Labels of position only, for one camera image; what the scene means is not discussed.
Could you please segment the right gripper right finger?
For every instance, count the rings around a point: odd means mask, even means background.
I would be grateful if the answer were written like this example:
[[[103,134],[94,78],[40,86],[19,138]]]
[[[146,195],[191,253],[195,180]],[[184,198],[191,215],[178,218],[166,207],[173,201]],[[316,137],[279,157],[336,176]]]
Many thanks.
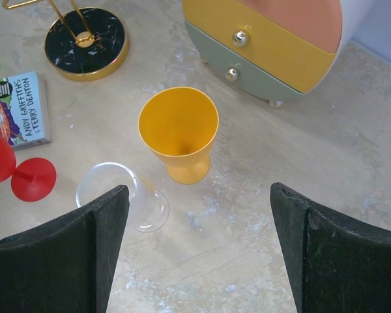
[[[391,231],[282,183],[270,206],[298,312],[391,312]]]

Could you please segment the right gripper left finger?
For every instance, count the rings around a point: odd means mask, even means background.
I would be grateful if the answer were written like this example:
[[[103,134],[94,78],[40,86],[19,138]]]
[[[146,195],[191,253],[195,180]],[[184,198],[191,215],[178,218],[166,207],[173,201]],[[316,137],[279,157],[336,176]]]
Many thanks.
[[[105,312],[129,210],[119,185],[0,240],[0,312]]]

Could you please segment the clear wine glass centre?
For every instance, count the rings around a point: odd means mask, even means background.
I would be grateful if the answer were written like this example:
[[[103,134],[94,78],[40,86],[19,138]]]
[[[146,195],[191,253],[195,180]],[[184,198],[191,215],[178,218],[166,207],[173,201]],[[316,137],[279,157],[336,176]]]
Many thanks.
[[[85,205],[118,185],[129,189],[128,224],[143,233],[159,230],[169,217],[166,197],[146,177],[117,162],[93,166],[81,179],[76,204]]]

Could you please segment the gold wine glass rack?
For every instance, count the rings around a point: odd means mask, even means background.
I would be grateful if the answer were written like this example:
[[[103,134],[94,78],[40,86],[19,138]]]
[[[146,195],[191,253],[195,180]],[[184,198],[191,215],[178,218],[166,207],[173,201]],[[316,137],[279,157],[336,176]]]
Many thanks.
[[[126,60],[129,35],[123,21],[96,7],[77,6],[61,14],[48,0],[58,19],[49,28],[44,51],[48,61],[62,76],[77,82],[90,82],[115,72]]]

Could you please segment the red plastic goblet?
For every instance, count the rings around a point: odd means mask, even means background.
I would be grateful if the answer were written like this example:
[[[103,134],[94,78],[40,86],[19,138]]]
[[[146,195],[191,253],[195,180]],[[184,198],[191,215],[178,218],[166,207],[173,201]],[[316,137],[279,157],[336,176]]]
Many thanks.
[[[22,201],[32,202],[45,198],[54,188],[57,172],[45,158],[29,158],[17,164],[11,146],[0,135],[0,183],[11,179],[13,194]]]

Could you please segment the blue treehouse book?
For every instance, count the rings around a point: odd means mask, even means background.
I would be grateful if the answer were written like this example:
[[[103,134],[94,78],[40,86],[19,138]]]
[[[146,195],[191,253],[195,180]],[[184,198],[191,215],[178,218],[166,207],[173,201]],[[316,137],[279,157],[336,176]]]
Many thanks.
[[[0,135],[15,151],[51,142],[45,83],[35,71],[0,79]]]

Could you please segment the orange plastic goblet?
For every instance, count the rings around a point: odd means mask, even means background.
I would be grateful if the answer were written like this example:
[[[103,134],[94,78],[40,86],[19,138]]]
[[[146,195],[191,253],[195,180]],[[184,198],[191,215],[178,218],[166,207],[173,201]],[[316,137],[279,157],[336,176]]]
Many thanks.
[[[209,96],[193,87],[172,87],[150,98],[138,129],[145,145],[164,163],[170,178],[192,185],[210,168],[219,113]]]

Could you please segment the pastel mini drawer chest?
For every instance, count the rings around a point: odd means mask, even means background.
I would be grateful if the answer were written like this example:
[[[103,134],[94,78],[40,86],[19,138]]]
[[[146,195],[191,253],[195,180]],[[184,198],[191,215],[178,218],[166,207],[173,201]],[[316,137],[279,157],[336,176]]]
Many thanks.
[[[319,85],[372,7],[373,1],[182,2],[202,61],[273,107]]]

